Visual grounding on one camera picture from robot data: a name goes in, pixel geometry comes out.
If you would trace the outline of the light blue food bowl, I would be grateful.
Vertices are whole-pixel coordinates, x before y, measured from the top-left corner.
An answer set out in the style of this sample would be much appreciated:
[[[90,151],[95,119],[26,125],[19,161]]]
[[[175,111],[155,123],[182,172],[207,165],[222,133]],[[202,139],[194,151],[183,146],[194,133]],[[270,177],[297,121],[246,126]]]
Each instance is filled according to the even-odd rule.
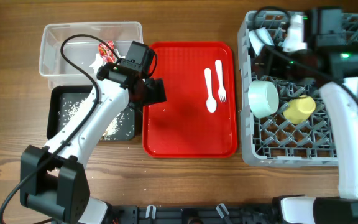
[[[275,45],[268,30],[264,27],[250,31],[249,39],[256,56],[259,55],[266,44],[271,46]]]

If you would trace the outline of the mint green bowl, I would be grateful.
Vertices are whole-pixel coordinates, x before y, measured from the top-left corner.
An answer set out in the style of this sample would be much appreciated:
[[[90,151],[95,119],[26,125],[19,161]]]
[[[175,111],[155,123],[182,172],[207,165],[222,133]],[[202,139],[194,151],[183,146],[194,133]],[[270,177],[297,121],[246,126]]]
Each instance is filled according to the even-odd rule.
[[[264,118],[277,112],[278,91],[272,82],[253,81],[249,85],[250,110],[256,118]]]

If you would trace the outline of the white rice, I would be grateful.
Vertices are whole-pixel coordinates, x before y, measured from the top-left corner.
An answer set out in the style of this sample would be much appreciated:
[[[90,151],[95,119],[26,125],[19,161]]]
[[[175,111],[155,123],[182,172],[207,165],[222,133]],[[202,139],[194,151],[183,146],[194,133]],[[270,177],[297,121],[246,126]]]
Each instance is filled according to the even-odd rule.
[[[64,96],[60,99],[60,105],[58,107],[57,116],[57,132],[64,128],[67,123],[74,117],[79,107],[84,103],[84,98],[69,99]],[[119,113],[106,131],[108,135],[105,140],[101,141],[128,141],[134,137],[135,130],[135,113],[134,110],[126,108]]]

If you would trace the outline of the red snack wrapper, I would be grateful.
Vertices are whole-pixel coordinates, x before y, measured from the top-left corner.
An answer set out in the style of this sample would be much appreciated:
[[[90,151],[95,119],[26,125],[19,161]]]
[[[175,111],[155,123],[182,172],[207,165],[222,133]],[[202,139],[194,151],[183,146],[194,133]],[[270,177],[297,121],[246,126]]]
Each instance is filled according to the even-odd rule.
[[[117,58],[113,54],[113,50],[115,49],[114,42],[109,40],[106,42],[106,45],[100,43],[98,45],[99,54],[102,57],[102,60],[106,63],[115,63]]]

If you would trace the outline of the yellow plastic cup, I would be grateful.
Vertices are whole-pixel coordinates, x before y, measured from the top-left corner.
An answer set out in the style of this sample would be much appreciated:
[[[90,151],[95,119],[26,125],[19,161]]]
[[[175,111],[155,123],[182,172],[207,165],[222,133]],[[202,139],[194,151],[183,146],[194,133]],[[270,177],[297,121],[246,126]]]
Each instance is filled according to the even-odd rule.
[[[288,102],[288,107],[283,112],[283,115],[292,124],[300,124],[306,121],[315,109],[315,100],[310,96],[302,95]]]

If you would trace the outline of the white plastic fork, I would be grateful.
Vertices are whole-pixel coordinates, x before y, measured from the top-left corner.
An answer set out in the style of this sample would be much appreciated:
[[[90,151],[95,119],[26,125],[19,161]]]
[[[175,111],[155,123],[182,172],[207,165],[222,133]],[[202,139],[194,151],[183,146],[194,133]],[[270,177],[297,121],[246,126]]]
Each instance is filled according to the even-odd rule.
[[[226,98],[226,90],[224,88],[224,82],[223,82],[223,64],[222,61],[220,60],[216,60],[214,64],[215,64],[216,74],[218,76],[218,83],[219,83],[219,88],[218,88],[219,100],[220,102],[224,103],[226,102],[227,98]]]

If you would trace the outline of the white plastic spoon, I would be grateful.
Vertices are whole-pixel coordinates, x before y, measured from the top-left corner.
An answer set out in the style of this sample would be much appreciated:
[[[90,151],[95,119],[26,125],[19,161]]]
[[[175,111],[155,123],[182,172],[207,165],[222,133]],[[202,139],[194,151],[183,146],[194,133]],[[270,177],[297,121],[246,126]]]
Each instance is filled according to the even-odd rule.
[[[217,102],[213,97],[213,91],[212,91],[212,74],[211,69],[206,68],[204,70],[204,78],[206,82],[207,92],[208,92],[208,98],[206,100],[206,107],[210,113],[214,113],[217,108]]]

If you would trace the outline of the white napkin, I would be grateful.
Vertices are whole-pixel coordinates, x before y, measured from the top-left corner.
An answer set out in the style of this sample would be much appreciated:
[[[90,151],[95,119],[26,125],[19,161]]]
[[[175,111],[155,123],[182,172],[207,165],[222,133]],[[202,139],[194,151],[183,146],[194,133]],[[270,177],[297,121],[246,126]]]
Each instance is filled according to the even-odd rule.
[[[95,61],[90,65],[90,67],[94,70],[94,74],[97,74],[100,67],[105,65],[108,62],[115,63],[118,58],[114,55],[103,55],[96,54]]]

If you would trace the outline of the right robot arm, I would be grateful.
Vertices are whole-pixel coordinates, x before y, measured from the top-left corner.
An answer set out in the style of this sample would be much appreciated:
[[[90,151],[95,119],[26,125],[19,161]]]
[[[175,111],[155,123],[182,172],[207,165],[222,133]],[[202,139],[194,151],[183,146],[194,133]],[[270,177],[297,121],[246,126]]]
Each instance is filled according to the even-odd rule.
[[[287,223],[358,223],[358,41],[347,39],[338,7],[281,15],[283,45],[264,44],[255,65],[263,75],[315,81],[333,131],[339,195],[278,197],[279,217]]]

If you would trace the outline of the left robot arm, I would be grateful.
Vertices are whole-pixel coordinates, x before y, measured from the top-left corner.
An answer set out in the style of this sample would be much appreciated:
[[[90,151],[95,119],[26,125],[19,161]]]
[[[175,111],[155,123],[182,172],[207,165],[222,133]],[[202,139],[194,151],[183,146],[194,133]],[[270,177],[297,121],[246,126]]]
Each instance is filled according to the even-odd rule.
[[[162,79],[151,77],[157,55],[132,42],[125,58],[106,63],[75,116],[43,148],[21,156],[21,205],[62,223],[113,223],[112,206],[90,196],[85,168],[105,130],[129,105],[166,100]]]

